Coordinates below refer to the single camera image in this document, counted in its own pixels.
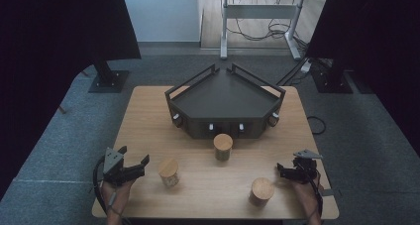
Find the white wall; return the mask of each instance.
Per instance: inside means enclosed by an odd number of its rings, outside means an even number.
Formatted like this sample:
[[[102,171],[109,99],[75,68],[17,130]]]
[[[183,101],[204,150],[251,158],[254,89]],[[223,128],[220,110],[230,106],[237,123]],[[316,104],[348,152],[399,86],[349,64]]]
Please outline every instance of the white wall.
[[[138,42],[199,42],[197,0],[126,0]]]

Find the wooden cylinder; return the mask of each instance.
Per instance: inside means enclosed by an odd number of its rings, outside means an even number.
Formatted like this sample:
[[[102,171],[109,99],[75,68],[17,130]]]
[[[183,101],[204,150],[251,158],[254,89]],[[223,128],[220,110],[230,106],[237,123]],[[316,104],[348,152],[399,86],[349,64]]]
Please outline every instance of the wooden cylinder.
[[[232,145],[234,144],[231,136],[227,134],[219,134],[214,138],[213,144],[214,156],[216,159],[221,162],[227,161],[231,156]]]
[[[251,192],[250,203],[255,206],[265,206],[274,195],[274,185],[269,179],[259,177],[254,180]]]
[[[158,175],[167,187],[173,187],[179,183],[177,171],[178,162],[172,158],[164,159],[158,165]]]

